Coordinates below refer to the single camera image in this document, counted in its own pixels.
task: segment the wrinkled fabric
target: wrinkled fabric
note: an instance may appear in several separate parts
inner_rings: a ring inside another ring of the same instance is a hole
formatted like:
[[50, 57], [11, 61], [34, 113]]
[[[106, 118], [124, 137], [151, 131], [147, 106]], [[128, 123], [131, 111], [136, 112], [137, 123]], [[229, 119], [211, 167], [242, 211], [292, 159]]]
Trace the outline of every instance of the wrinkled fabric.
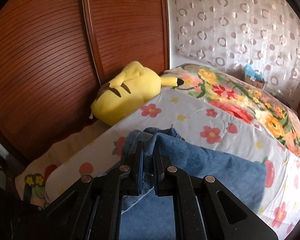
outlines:
[[174, 128], [130, 132], [122, 148], [120, 164], [127, 155], [135, 153], [138, 140], [144, 142], [142, 194], [125, 196], [122, 201], [120, 239], [175, 239], [172, 197], [156, 197], [153, 190], [156, 179], [152, 154], [156, 144], [162, 155], [170, 157], [172, 165], [191, 176], [212, 175], [253, 212], [260, 207], [266, 182], [265, 165], [187, 143]]

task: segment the brown wooden panel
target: brown wooden panel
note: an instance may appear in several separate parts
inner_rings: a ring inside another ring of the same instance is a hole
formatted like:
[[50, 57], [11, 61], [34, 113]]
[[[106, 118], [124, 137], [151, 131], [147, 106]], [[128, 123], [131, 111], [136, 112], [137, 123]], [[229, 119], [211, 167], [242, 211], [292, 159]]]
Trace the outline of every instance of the brown wooden panel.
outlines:
[[157, 73], [169, 68], [166, 0], [83, 0], [100, 82], [133, 60]]
[[99, 84], [80, 6], [9, 0], [0, 11], [1, 141], [28, 160], [90, 123]]

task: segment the yellow stuffed animal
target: yellow stuffed animal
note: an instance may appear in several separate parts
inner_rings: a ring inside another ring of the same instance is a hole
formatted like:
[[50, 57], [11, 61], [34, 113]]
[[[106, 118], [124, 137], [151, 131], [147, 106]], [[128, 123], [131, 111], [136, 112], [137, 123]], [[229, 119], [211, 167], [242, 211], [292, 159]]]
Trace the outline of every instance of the yellow stuffed animal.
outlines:
[[159, 77], [151, 69], [133, 61], [100, 88], [91, 112], [112, 126], [158, 95], [161, 86], [180, 86], [183, 83], [176, 77]]

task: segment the tissue box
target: tissue box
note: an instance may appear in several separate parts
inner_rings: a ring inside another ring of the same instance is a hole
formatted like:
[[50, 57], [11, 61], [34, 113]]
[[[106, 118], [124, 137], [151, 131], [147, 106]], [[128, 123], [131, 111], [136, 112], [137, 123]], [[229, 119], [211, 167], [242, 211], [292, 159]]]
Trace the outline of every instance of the tissue box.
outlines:
[[262, 88], [263, 88], [263, 85], [265, 84], [263, 81], [258, 80], [257, 78], [256, 78], [254, 81], [251, 80], [251, 76], [249, 76], [249, 75], [246, 75], [246, 76], [244, 77], [244, 81], [245, 81], [246, 83], [248, 83], [248, 84], [250, 84], [250, 85], [252, 85], [252, 86], [254, 86], [254, 87], [256, 87], [256, 88], [260, 88], [260, 89], [262, 89]]

